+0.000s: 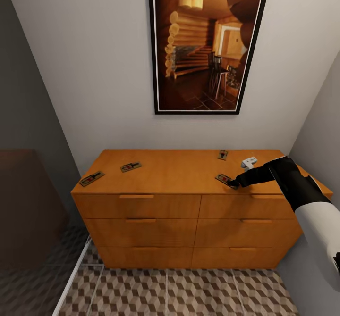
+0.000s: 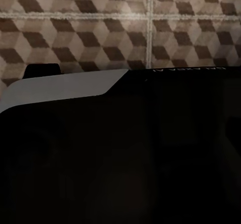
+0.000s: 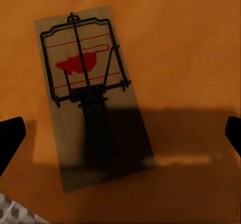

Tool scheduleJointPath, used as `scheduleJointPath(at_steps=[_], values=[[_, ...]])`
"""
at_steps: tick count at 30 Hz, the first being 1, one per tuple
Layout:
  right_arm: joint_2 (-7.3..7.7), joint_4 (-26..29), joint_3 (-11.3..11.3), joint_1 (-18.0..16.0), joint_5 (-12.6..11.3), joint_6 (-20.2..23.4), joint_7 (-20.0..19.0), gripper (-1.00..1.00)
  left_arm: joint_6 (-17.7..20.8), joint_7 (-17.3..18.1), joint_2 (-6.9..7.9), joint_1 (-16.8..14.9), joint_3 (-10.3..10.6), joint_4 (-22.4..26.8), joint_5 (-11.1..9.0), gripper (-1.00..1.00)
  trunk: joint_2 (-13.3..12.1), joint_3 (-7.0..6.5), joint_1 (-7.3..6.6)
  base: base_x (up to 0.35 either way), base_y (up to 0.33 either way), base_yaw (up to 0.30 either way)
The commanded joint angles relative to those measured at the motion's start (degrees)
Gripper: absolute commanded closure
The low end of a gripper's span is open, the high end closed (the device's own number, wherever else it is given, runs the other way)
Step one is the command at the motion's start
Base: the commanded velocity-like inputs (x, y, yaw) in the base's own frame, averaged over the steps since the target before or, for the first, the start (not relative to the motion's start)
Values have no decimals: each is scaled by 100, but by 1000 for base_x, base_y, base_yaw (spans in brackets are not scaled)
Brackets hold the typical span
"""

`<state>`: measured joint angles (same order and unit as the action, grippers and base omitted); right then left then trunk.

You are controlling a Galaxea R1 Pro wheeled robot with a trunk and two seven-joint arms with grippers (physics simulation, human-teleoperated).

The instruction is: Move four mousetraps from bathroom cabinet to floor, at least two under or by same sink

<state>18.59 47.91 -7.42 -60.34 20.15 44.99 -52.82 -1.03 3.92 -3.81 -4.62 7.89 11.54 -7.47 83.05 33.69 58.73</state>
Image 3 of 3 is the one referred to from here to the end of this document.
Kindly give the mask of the mousetrap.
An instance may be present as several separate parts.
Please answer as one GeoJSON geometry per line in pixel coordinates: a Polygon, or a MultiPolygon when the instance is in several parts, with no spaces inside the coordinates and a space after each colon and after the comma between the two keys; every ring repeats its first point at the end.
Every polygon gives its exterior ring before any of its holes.
{"type": "Polygon", "coordinates": [[[108,5],[34,23],[64,193],[157,167],[108,5]]]}

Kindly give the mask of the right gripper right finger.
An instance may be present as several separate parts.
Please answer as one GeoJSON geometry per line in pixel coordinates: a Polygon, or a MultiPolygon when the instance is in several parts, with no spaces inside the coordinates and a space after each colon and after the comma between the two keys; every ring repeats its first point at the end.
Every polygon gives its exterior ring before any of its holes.
{"type": "Polygon", "coordinates": [[[232,116],[229,117],[225,135],[241,157],[241,119],[232,116]]]}

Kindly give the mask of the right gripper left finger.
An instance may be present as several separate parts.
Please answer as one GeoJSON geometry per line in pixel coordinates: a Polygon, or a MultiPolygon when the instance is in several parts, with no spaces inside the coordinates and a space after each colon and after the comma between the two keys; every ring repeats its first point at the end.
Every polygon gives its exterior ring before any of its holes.
{"type": "Polygon", "coordinates": [[[0,122],[0,177],[26,136],[22,117],[0,122]]]}

